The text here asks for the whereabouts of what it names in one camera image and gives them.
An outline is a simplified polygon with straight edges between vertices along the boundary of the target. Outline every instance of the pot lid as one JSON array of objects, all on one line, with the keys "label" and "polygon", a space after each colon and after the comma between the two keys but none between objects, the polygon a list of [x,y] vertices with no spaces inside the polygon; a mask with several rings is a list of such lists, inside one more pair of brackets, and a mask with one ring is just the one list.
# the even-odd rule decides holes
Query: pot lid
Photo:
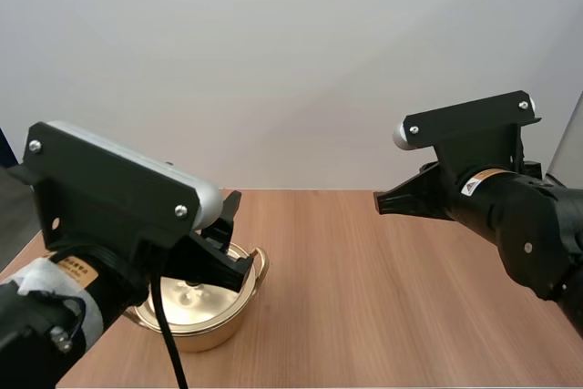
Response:
[{"label": "pot lid", "polygon": [[[234,244],[230,245],[228,255],[234,260],[248,257],[242,248]],[[183,280],[163,277],[160,289],[170,330],[173,333],[193,334],[224,324],[245,307],[254,285],[254,266],[251,266],[249,276],[239,293],[218,286],[190,285]],[[142,305],[136,307],[136,313],[147,326],[159,331],[151,294]]]}]

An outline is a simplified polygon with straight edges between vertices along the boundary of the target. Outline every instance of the screw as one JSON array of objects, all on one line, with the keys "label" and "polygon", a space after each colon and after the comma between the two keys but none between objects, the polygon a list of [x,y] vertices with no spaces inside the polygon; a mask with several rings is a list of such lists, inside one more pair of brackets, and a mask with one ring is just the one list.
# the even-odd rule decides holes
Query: screw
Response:
[{"label": "screw", "polygon": [[61,327],[53,327],[49,332],[51,340],[55,344],[58,351],[61,353],[68,353],[73,348],[73,343],[69,339],[69,335]]},{"label": "screw", "polygon": [[43,148],[43,145],[38,140],[30,140],[28,143],[28,150],[30,150],[33,154],[40,154],[40,150]]},{"label": "screw", "polygon": [[177,205],[174,209],[174,214],[176,214],[178,218],[184,218],[187,214],[189,214],[189,209],[187,209],[184,205]]}]

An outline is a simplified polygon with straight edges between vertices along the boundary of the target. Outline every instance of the black cable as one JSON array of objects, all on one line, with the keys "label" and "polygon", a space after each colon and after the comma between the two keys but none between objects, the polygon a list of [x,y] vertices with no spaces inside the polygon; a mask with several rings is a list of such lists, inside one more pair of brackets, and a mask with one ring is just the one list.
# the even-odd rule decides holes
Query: black cable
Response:
[{"label": "black cable", "polygon": [[162,292],[160,290],[160,273],[159,271],[153,271],[150,275],[150,287],[152,290],[152,301],[154,302],[154,313],[156,314],[156,319],[160,325],[160,330],[162,331],[162,337],[168,348],[168,354],[170,360],[172,361],[172,366],[174,367],[174,374],[176,375],[176,380],[179,383],[179,389],[189,389],[189,385],[186,383],[186,376],[184,375],[184,370],[182,369],[182,363],[180,362],[179,350],[174,343],[174,338],[172,337],[172,331],[166,320],[166,315],[164,314],[164,307],[162,306]]}]

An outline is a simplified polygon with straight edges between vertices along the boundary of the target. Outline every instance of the white tape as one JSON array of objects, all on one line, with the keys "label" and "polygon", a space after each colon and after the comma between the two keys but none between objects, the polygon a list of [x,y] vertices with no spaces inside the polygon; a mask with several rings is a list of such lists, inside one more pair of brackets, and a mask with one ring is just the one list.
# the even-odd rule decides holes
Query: white tape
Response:
[{"label": "white tape", "polygon": [[93,297],[49,259],[33,260],[2,283],[7,282],[18,284],[19,295],[39,291],[81,298],[86,305],[85,319],[81,324],[81,330],[85,336],[86,351],[103,334],[103,317]]}]

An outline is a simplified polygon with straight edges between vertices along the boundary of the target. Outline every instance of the pot handle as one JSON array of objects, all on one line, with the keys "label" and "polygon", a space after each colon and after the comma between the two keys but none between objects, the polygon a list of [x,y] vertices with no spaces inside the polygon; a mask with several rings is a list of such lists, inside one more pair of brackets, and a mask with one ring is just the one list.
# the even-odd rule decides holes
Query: pot handle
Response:
[{"label": "pot handle", "polygon": [[253,292],[251,293],[252,298],[255,296],[255,294],[261,287],[263,280],[265,280],[267,271],[270,269],[270,259],[267,257],[267,253],[263,248],[255,248],[253,251],[251,251],[251,254],[249,255],[253,257],[254,260],[257,260],[257,258],[259,258],[261,261],[259,272],[257,272],[257,275],[255,275],[255,284],[253,285]]},{"label": "pot handle", "polygon": [[128,307],[122,314],[131,320],[135,325],[149,329],[149,327],[139,318],[135,307]]}]

